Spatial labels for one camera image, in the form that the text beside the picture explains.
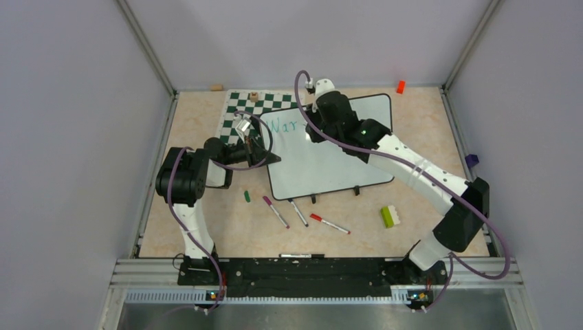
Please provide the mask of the white whiteboard black frame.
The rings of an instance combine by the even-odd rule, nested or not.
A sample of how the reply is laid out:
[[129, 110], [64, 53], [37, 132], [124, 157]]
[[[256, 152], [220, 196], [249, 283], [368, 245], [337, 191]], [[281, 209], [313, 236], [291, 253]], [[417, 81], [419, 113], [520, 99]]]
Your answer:
[[307, 137], [305, 119], [297, 108], [260, 116], [266, 146], [272, 146], [279, 162], [267, 166], [272, 196], [284, 201], [340, 190], [352, 190], [393, 181], [384, 170], [347, 155], [328, 141], [313, 143]]

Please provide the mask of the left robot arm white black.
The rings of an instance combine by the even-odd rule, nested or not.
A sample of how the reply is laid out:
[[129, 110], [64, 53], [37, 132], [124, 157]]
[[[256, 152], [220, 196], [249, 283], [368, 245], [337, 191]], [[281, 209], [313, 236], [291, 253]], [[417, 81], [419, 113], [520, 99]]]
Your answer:
[[217, 137], [202, 148], [172, 147], [155, 179], [155, 191], [164, 199], [179, 225], [185, 242], [180, 272], [194, 272], [204, 284], [216, 282], [221, 270], [215, 243], [208, 232], [201, 201], [207, 188], [227, 189], [232, 183], [233, 164], [245, 162], [249, 169], [281, 161], [257, 137], [228, 144]]

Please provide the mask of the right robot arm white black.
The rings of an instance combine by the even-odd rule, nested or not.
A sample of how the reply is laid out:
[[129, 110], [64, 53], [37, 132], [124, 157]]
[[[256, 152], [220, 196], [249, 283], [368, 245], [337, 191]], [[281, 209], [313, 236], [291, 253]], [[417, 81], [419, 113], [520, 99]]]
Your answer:
[[300, 106], [306, 132], [314, 143], [328, 141], [347, 155], [386, 171], [425, 197], [442, 220], [416, 243], [403, 264], [405, 278], [422, 283], [431, 267], [453, 252], [463, 252], [487, 221], [490, 186], [453, 175], [406, 146], [386, 125], [360, 119], [338, 90], [319, 93], [314, 103]]

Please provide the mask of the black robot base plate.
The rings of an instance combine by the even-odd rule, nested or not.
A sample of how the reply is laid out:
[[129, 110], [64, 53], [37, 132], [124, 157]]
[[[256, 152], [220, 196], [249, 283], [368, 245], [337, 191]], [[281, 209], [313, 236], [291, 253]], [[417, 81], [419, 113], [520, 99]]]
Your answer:
[[224, 286], [226, 298], [378, 298], [398, 285], [423, 289], [445, 283], [439, 261], [423, 271], [407, 258], [231, 258], [214, 267], [185, 256], [177, 265], [178, 285]]

